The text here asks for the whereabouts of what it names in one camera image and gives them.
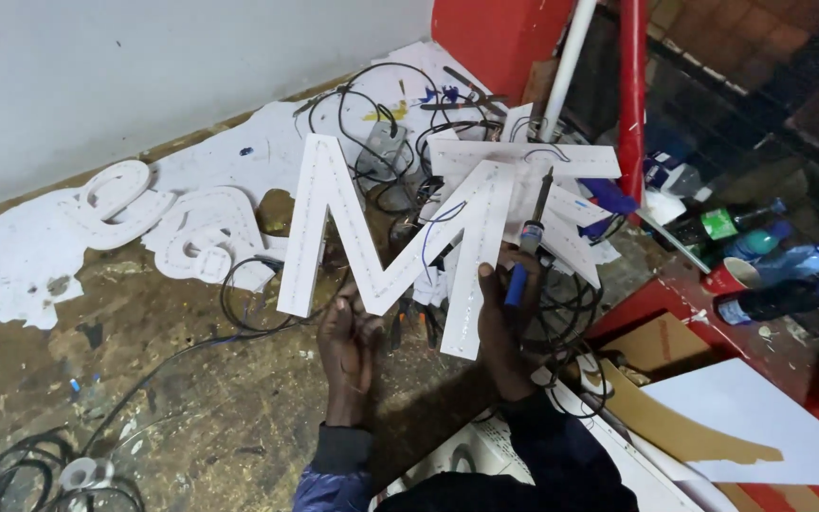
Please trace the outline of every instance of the white wall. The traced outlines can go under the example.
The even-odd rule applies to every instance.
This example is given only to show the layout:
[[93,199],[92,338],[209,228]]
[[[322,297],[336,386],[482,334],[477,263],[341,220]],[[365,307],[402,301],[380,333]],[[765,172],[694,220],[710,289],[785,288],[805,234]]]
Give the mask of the white wall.
[[432,1],[0,0],[0,201],[422,39]]

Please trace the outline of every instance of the hand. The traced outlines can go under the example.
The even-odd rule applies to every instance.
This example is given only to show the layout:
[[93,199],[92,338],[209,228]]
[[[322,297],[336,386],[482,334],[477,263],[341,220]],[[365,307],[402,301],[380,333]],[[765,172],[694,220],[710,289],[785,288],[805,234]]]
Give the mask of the hand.
[[328,378],[327,425],[356,426],[362,422],[374,355],[383,335],[383,320],[365,311],[355,283],[337,293],[324,311],[317,341]]
[[502,261],[523,264],[527,271],[527,282],[519,308],[505,308],[505,283],[508,281],[506,270],[499,267],[496,272],[489,263],[480,265],[479,285],[483,298],[479,314],[480,352],[501,397],[513,402],[529,396],[537,389],[529,379],[529,367],[520,354],[519,344],[513,333],[523,332],[539,308],[543,271],[534,257],[509,247],[502,247],[499,262]]

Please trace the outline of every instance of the letter m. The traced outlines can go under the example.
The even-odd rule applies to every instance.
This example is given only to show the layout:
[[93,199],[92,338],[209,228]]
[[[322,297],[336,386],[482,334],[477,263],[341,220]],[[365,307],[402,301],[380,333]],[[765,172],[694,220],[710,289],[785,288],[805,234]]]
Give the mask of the letter m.
[[359,206],[346,160],[336,137],[309,134],[302,157],[299,189],[290,227],[286,264],[280,284],[278,311],[306,317],[310,313],[318,257],[328,221],[337,226],[349,267],[366,310],[383,315],[419,274],[425,264],[463,232],[457,273],[449,297],[441,352],[476,359],[477,323],[482,308],[478,267],[495,264],[508,215],[514,167],[484,160],[442,204],[384,269]]

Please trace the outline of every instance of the red paper cup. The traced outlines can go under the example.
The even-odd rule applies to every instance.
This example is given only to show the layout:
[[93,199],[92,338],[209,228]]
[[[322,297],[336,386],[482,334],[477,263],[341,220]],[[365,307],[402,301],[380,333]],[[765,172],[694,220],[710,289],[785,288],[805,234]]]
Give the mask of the red paper cup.
[[740,292],[759,284],[760,274],[754,265],[732,257],[722,260],[701,280],[703,288],[715,295]]

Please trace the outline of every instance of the dirty work surface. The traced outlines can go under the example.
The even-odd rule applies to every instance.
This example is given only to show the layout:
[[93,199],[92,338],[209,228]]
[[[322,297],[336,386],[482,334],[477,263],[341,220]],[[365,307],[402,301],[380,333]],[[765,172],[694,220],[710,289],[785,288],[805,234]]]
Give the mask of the dirty work surface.
[[[142,159],[165,156],[225,128],[220,124],[182,144],[155,147]],[[56,187],[76,186],[89,176]],[[17,202],[0,205],[0,211]],[[285,233],[291,205],[289,194],[268,193],[259,207],[262,230]],[[370,216],[378,241],[388,222]],[[623,229],[614,240],[623,244],[619,250],[626,256],[601,266],[608,305],[661,265],[659,248],[648,238]],[[655,255],[644,256],[643,249]],[[330,265],[319,275],[318,302],[335,289],[341,273]],[[122,394],[154,366],[189,343],[233,334],[220,313],[219,286],[154,272],[153,254],[138,242],[87,250],[77,278],[85,294],[56,306],[55,329],[0,323],[0,451],[57,425],[66,425],[80,448]],[[278,285],[275,280],[268,287],[267,311],[250,321],[271,327],[283,320],[273,311]],[[235,304],[246,300],[245,293],[233,295]],[[381,355],[371,461],[377,485],[392,481],[497,398],[481,367],[429,351],[421,329],[404,332],[401,348]],[[150,510],[290,509],[326,405],[314,335],[310,325],[179,357],[135,396],[95,454],[112,453],[118,474],[139,485]]]

